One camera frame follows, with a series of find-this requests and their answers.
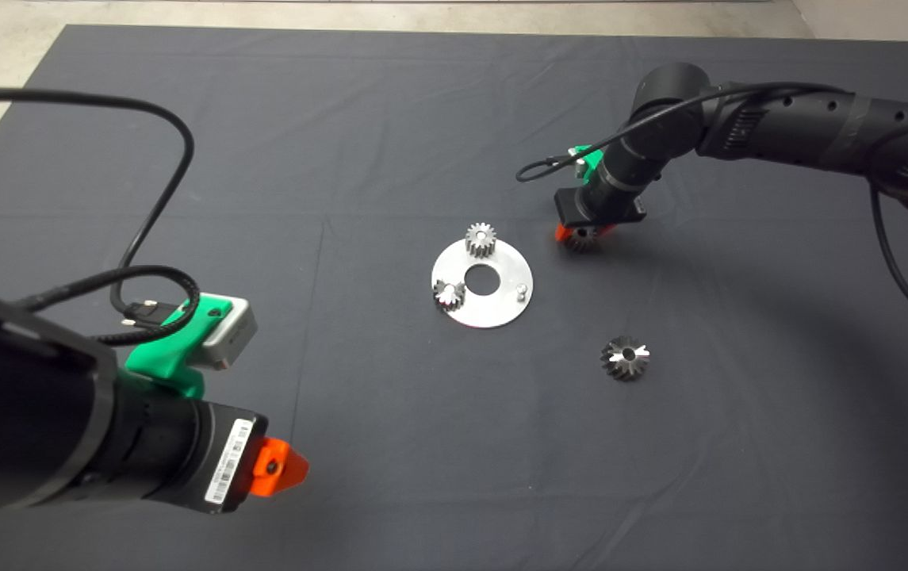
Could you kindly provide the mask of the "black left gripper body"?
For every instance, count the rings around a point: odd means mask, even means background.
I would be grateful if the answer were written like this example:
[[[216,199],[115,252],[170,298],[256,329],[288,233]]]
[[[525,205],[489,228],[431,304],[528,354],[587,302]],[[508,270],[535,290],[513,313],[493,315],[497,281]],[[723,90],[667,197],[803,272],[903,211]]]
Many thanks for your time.
[[[268,420],[261,413],[201,401],[200,437],[186,474],[186,508],[205,514],[235,512],[246,502]]]

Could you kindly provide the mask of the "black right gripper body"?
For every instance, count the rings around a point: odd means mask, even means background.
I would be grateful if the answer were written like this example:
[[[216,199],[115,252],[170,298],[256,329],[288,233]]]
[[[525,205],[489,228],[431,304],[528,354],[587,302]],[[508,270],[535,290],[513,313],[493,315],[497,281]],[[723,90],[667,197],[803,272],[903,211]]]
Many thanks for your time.
[[[561,188],[554,204],[563,228],[639,223],[647,216],[641,194],[611,186]]]

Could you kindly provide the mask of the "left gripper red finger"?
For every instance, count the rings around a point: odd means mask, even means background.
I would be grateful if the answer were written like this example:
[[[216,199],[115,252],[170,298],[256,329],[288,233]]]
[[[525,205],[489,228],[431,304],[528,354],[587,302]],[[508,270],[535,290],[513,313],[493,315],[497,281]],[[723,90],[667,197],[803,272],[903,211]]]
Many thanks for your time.
[[[251,495],[273,496],[300,485],[309,469],[308,459],[286,441],[262,439],[253,466]]]

